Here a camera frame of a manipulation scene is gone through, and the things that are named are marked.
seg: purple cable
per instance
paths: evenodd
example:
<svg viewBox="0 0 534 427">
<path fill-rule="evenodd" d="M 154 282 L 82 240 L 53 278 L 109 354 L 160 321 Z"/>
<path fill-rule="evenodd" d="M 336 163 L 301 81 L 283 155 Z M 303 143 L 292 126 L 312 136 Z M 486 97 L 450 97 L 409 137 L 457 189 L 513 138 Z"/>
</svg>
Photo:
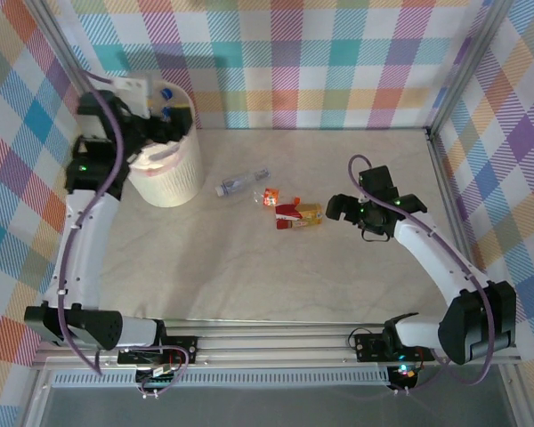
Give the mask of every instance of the purple cable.
<svg viewBox="0 0 534 427">
<path fill-rule="evenodd" d="M 81 71 L 85 76 L 88 76 L 90 78 L 94 78 L 96 80 L 99 80 L 104 83 L 110 83 L 110 80 L 98 77 L 95 74 L 92 74 L 88 71 Z M 103 110 L 103 113 L 105 113 L 105 116 L 110 122 L 111 127 L 113 128 L 113 131 L 115 132 L 115 140 L 117 143 L 117 156 L 115 157 L 115 164 L 113 165 L 113 168 L 110 171 L 109 176 L 107 177 L 107 180 L 101 185 L 99 190 L 95 193 L 95 196 L 91 199 L 89 202 L 89 205 L 83 210 L 83 212 L 77 217 L 75 224 L 71 227 L 71 231 L 68 234 L 68 239 L 65 243 L 65 246 L 63 247 L 63 255 L 61 256 L 61 264 L 60 264 L 60 283 L 58 287 L 58 297 L 57 297 L 57 317 L 60 322 L 60 329 L 61 334 L 63 335 L 64 341 L 67 343 L 67 345 L 73 350 L 73 353 L 78 356 L 81 360 L 83 360 L 93 371 L 95 371 L 98 375 L 102 375 L 101 368 L 99 366 L 99 358 L 95 358 L 95 362 L 93 363 L 91 360 L 89 360 L 86 355 L 76 346 L 75 342 L 73 341 L 73 337 L 71 336 L 71 332 L 69 331 L 68 324 L 65 320 L 65 312 L 64 312 L 64 301 L 65 301 L 65 285 L 67 280 L 65 279 L 67 274 L 67 267 L 69 262 L 69 255 L 71 253 L 71 247 L 73 246 L 73 242 L 75 240 L 75 236 L 79 230 L 81 230 L 81 226 L 83 224 L 84 219 L 87 217 L 89 212 L 93 209 L 93 207 L 97 204 L 99 199 L 105 194 L 107 189 L 110 187 L 110 185 L 113 183 L 115 178 L 117 178 L 118 172 L 121 168 L 121 165 L 123 163 L 123 155 L 125 152 L 125 143 L 123 142 L 123 134 L 121 133 L 120 126 L 118 125 L 118 121 L 113 115 L 109 104 L 103 99 L 99 91 L 97 91 L 93 85 L 87 80 L 87 83 L 89 84 L 89 90 L 93 94 L 93 97 L 99 102 L 99 105 L 101 106 L 101 109 Z"/>
<path fill-rule="evenodd" d="M 154 393 L 150 394 L 144 390 L 144 384 L 148 382 L 148 380 L 143 380 L 141 382 L 141 393 L 146 398 L 146 396 L 154 396 L 157 398 L 163 393 L 166 393 L 169 391 L 173 385 L 178 383 L 180 379 L 186 374 L 186 370 L 188 369 L 188 364 L 190 363 L 190 354 L 184 349 L 183 347 L 179 347 L 177 345 L 154 345 L 151 347 L 127 347 L 128 350 L 178 350 L 180 353 L 184 355 L 184 358 L 186 359 L 184 363 L 182 363 L 182 367 L 178 370 L 176 374 L 174 374 L 174 379 L 163 389 L 160 389 L 159 391 L 155 391 Z"/>
<path fill-rule="evenodd" d="M 487 294 L 484 292 L 484 289 L 482 288 L 481 284 L 479 283 L 479 280 L 477 277 L 473 274 L 473 272 L 469 269 L 466 263 L 464 263 L 461 258 L 458 256 L 458 254 L 447 244 L 445 240 L 441 238 L 435 231 L 433 231 L 429 226 L 427 226 L 424 222 L 418 220 L 415 216 L 413 216 L 411 213 L 407 213 L 404 210 L 400 209 L 399 207 L 396 207 L 394 205 L 389 205 L 382 200 L 379 200 L 378 198 L 375 198 L 371 194 L 369 194 L 367 191 L 365 191 L 356 181 L 356 178 L 354 177 L 354 173 L 352 171 L 352 164 L 354 163 L 354 160 L 357 158 L 362 158 L 366 160 L 366 163 L 371 167 L 371 164 L 367 158 L 362 156 L 361 154 L 352 156 L 350 161 L 348 162 L 348 175 L 350 177 L 350 180 L 356 186 L 356 188 L 370 201 L 374 202 L 375 204 L 384 207 L 386 209 L 389 209 L 397 214 L 400 214 L 404 216 L 407 220 L 413 222 L 416 224 L 419 228 L 421 228 L 423 231 L 427 233 L 428 236 L 432 237 L 447 254 L 451 257 L 451 259 L 457 263 L 458 267 L 469 277 L 471 280 L 471 283 L 473 283 L 475 289 L 479 292 L 479 295 L 482 299 L 482 304 L 484 305 L 484 309 L 487 313 L 487 321 L 489 323 L 489 348 L 487 349 L 487 355 L 484 360 L 484 364 L 482 365 L 482 370 L 479 373 L 479 375 L 474 378 L 473 380 L 465 380 L 458 375 L 454 374 L 452 371 L 449 370 L 449 374 L 458 380 L 460 383 L 464 385 L 476 385 L 480 383 L 484 378 L 487 376 L 490 370 L 490 362 L 492 361 L 492 355 L 495 350 L 495 319 L 494 315 L 492 313 L 492 308 L 490 307 L 489 298 L 487 297 Z M 441 363 L 442 367 L 447 367 L 449 363 Z M 413 389 L 413 391 L 422 388 L 426 384 L 430 383 L 428 381 L 427 383 L 421 384 L 420 386 L 417 386 Z"/>
</svg>

